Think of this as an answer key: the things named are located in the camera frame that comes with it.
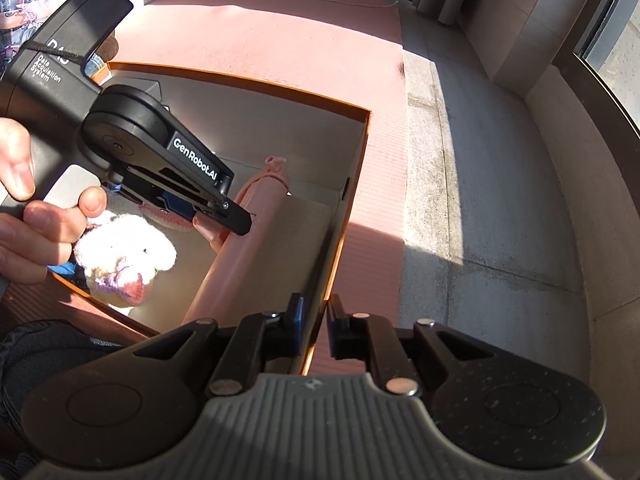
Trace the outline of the person left hand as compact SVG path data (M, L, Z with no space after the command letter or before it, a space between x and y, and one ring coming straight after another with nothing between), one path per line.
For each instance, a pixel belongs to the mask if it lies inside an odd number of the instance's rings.
M39 284L49 266L66 262L87 220L99 217L107 206L104 189L96 186L86 188L72 208L34 200L29 133L9 118L1 121L1 183L13 198L26 204L21 219L1 216L1 275L18 284Z

